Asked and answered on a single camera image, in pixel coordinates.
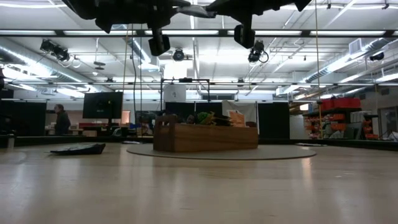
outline person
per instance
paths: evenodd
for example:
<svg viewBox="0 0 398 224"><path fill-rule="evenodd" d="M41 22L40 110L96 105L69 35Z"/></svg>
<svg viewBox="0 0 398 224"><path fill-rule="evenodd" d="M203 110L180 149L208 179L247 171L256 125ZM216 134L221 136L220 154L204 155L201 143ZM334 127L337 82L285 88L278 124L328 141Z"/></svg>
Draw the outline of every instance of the person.
<svg viewBox="0 0 398 224"><path fill-rule="evenodd" d="M68 113L63 109L63 105L55 105L54 111L57 114L57 123L55 124L55 135L68 134L70 120Z"/></svg>

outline computer monitor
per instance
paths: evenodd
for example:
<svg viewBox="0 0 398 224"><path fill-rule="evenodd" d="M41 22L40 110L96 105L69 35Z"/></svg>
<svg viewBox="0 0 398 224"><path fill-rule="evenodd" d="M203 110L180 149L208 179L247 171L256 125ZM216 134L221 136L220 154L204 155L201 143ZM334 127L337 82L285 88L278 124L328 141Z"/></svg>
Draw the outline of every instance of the computer monitor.
<svg viewBox="0 0 398 224"><path fill-rule="evenodd" d="M122 103L122 92L86 93L83 118L120 119Z"/></svg>

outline light wooden floor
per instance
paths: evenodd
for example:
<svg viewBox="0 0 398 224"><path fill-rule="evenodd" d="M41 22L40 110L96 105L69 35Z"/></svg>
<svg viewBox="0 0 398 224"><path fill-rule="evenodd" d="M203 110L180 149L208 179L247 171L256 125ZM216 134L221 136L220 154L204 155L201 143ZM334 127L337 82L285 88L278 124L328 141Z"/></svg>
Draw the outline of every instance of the light wooden floor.
<svg viewBox="0 0 398 224"><path fill-rule="evenodd" d="M62 146L0 152L0 223L398 222L394 152L312 147L308 159L196 161L108 144L95 156L44 153Z"/></svg>

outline wooden crate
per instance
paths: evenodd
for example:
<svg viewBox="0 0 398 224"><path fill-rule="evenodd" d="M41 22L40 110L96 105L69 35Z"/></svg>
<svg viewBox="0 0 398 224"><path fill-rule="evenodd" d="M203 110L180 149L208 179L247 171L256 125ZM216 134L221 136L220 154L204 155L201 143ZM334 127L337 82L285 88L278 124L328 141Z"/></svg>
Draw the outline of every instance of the wooden crate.
<svg viewBox="0 0 398 224"><path fill-rule="evenodd" d="M154 150L170 152L257 149L257 128L178 124L175 115L159 116Z"/></svg>

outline round mat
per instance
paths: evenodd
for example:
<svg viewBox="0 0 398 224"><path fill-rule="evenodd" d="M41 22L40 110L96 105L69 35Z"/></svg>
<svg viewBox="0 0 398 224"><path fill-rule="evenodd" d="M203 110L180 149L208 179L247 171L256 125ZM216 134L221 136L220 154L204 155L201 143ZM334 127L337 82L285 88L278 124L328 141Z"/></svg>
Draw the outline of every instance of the round mat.
<svg viewBox="0 0 398 224"><path fill-rule="evenodd" d="M294 159L317 154L312 150L304 149L304 147L291 145L260 145L257 149L211 152L161 152L154 151L152 148L152 144L130 145L127 152L144 156L215 160Z"/></svg>

